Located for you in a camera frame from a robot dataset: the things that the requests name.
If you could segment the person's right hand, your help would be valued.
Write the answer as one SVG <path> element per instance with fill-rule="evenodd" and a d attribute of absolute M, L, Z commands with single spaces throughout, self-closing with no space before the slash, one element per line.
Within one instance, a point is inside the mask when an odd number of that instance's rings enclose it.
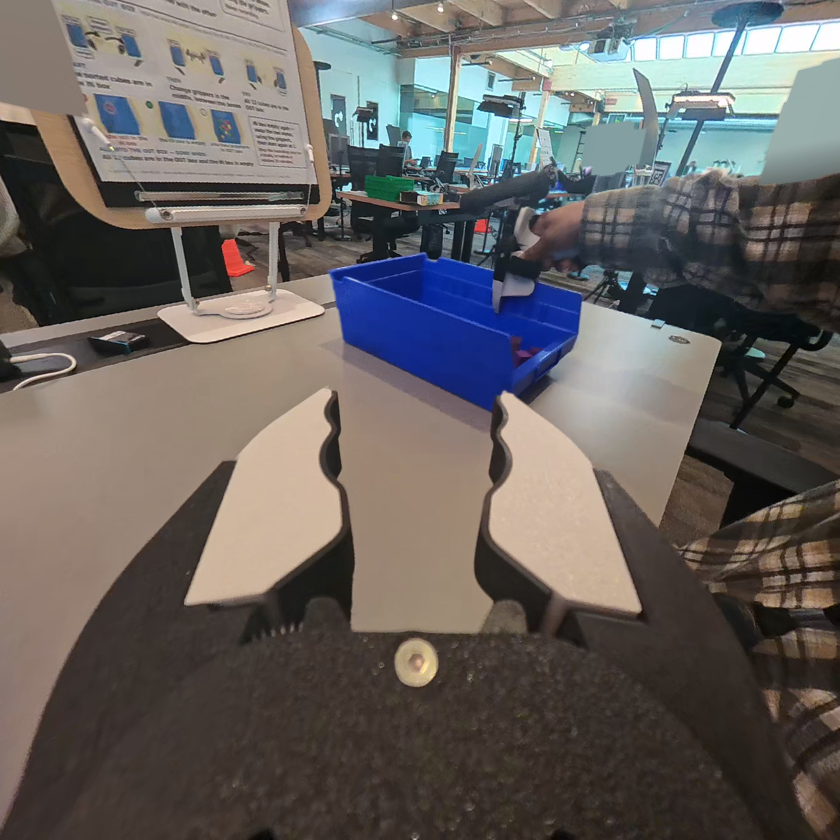
<path fill-rule="evenodd" d="M 570 203 L 538 216 L 532 231 L 538 241 L 521 258 L 544 270 L 577 272 L 585 267 L 579 255 L 585 202 Z"/>

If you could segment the black office chair seat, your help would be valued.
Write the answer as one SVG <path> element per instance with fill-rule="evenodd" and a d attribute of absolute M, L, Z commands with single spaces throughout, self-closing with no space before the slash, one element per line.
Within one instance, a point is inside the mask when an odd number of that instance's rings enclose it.
<path fill-rule="evenodd" d="M 696 421 L 686 455 L 731 482 L 721 527 L 838 479 L 838 474 L 801 455 L 706 419 Z"/>

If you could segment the black office chair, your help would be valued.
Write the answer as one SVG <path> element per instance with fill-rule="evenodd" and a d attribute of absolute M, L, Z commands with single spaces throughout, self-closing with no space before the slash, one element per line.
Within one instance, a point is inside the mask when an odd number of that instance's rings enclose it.
<path fill-rule="evenodd" d="M 21 248 L 2 257 L 2 275 L 38 326 L 182 301 L 167 229 L 123 229 L 83 209 L 34 126 L 2 122 L 1 150 Z"/>

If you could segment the wooden top office desk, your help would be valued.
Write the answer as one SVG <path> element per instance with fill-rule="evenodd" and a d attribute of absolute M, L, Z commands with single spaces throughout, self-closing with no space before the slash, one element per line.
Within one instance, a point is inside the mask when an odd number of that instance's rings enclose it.
<path fill-rule="evenodd" d="M 363 265 L 401 255 L 397 242 L 416 240 L 417 251 L 431 259 L 448 257 L 470 264 L 473 260 L 476 224 L 488 219 L 489 212 L 470 212 L 464 207 L 465 195 L 435 204 L 386 201 L 365 192 L 350 191 L 353 230 L 370 242 L 370 249 L 358 256 Z"/>

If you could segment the curved grey banner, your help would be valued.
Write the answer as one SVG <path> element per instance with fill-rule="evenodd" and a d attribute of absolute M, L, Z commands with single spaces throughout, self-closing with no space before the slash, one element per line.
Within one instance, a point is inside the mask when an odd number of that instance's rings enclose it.
<path fill-rule="evenodd" d="M 650 80 L 639 69 L 633 68 L 637 91 L 643 111 L 643 141 L 637 167 L 652 166 L 659 149 L 659 114 Z"/>

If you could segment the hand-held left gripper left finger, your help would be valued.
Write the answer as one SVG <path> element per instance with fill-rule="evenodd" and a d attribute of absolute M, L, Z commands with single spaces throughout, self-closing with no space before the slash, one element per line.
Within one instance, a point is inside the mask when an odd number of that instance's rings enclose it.
<path fill-rule="evenodd" d="M 185 606 L 352 606 L 354 546 L 340 482 L 340 404 L 322 388 L 239 453 Z"/>

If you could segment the small black battery pack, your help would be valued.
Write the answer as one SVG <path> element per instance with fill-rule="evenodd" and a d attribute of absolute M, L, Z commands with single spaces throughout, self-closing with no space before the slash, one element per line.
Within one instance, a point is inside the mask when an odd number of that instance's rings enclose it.
<path fill-rule="evenodd" d="M 115 330 L 87 337 L 90 346 L 103 356 L 128 355 L 151 347 L 151 340 L 144 333 Z"/>

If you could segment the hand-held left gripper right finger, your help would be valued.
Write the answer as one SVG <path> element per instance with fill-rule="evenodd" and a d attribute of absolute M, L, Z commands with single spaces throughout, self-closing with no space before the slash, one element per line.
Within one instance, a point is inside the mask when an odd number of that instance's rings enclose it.
<path fill-rule="evenodd" d="M 638 619 L 643 606 L 591 461 L 515 395 L 492 410 L 490 489 L 474 572 L 493 602 L 515 602 L 531 633 L 584 613 Z"/>

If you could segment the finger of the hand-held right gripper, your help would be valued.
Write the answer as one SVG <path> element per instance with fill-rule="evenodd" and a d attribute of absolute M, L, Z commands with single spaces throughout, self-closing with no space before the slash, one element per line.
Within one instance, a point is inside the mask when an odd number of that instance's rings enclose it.
<path fill-rule="evenodd" d="M 505 275 L 494 279 L 491 286 L 492 307 L 500 314 L 504 301 L 515 298 L 528 298 L 535 290 L 535 279 L 518 275 Z"/>

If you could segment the blue plastic bin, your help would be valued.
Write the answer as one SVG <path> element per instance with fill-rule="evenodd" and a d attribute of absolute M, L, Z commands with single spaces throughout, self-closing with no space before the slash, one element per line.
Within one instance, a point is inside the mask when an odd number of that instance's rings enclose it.
<path fill-rule="evenodd" d="M 492 271 L 452 259 L 415 254 L 329 275 L 346 343 L 486 410 L 540 382 L 579 334 L 578 292 L 537 282 L 496 314 Z M 535 354 L 519 368 L 512 335 Z"/>

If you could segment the black chair with thin legs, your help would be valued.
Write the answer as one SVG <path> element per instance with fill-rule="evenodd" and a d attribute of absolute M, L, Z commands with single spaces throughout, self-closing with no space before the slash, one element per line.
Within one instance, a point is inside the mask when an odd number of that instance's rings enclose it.
<path fill-rule="evenodd" d="M 796 316 L 750 310 L 720 294 L 692 286 L 657 290 L 646 317 L 721 341 L 717 366 L 722 376 L 733 379 L 741 398 L 740 408 L 729 424 L 734 430 L 741 428 L 772 388 L 780 391 L 777 405 L 792 408 L 801 393 L 783 381 L 784 369 L 797 353 L 824 350 L 834 337 L 834 331 L 819 329 Z M 759 341 L 784 346 L 772 367 L 764 366 L 753 354 Z"/>

